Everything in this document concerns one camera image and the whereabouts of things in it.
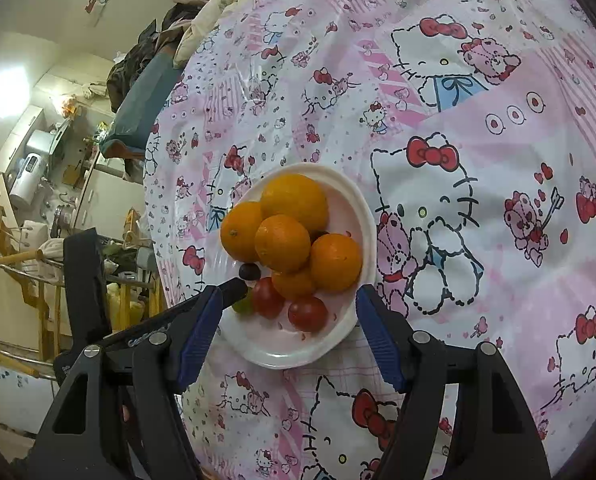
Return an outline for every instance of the hello kitty tablecloth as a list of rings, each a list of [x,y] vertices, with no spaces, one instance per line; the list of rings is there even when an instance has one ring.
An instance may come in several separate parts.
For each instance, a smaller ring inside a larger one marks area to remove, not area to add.
[[[299,161],[364,192],[392,310],[448,344],[496,344],[557,471],[596,418],[596,32],[576,1],[252,0],[224,16],[146,151],[169,304],[214,282],[230,206]],[[182,412],[216,478],[366,480],[401,401],[358,327],[285,371],[217,333]]]

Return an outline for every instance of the orange fruit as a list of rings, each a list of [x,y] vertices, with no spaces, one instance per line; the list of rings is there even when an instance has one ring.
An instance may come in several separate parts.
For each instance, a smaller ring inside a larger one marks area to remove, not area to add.
[[[316,289],[313,286],[309,267],[298,272],[273,272],[271,282],[275,290],[286,300],[297,300],[303,296],[310,296]]]
[[[309,233],[299,221],[287,215],[274,215],[260,224],[254,237],[260,263],[277,272],[294,272],[309,257]]]
[[[257,262],[254,238],[261,222],[260,202],[237,203],[220,224],[220,242],[227,254],[246,264]]]
[[[358,279],[363,257],[358,244],[338,233],[322,235],[312,245],[310,273],[316,287],[341,292]]]
[[[277,176],[260,197],[262,216],[288,215],[309,232],[324,231],[329,222],[327,197],[315,180],[299,173]]]

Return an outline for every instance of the white plate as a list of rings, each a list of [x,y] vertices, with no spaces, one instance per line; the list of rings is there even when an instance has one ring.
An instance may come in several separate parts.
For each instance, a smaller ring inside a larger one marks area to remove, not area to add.
[[[344,234],[348,231],[363,251],[363,268],[358,284],[340,294],[316,293],[329,310],[325,328],[316,334],[298,332],[287,319],[286,302],[277,319],[269,321],[262,316],[240,316],[232,308],[222,313],[220,332],[247,361],[267,368],[293,368],[311,363],[325,355],[349,334],[356,324],[354,304],[360,285],[373,283],[376,278],[376,224],[367,202],[358,186],[345,175],[331,168],[310,162],[287,166],[267,174],[259,180],[241,201],[260,199],[265,184],[275,176],[300,173],[321,184],[329,205],[327,231]],[[212,266],[207,283],[222,283],[238,276],[240,263],[234,261],[222,248]],[[270,271],[262,269],[263,276]]]

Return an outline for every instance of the green fruit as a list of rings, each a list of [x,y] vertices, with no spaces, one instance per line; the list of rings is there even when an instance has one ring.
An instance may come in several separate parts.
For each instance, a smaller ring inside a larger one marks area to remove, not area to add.
[[[247,295],[241,300],[236,301],[236,303],[232,305],[232,309],[234,312],[236,312],[237,314],[242,314],[243,316],[248,316],[249,314],[254,313],[254,306],[251,303],[252,291],[253,289],[249,287]]]

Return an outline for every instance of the metal screw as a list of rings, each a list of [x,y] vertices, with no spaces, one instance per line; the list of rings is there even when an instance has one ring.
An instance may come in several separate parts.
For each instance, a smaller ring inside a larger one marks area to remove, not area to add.
[[[480,345],[480,350],[485,355],[494,355],[496,353],[496,345],[490,343],[489,341],[485,341],[482,345]]]
[[[149,336],[149,342],[152,345],[162,345],[167,340],[167,334],[164,332],[154,332]]]
[[[416,343],[419,343],[421,345],[424,345],[431,341],[431,336],[424,330],[416,330],[414,332],[413,338]]]
[[[96,357],[100,353],[100,346],[98,345],[89,345],[85,348],[83,354],[85,357]]]

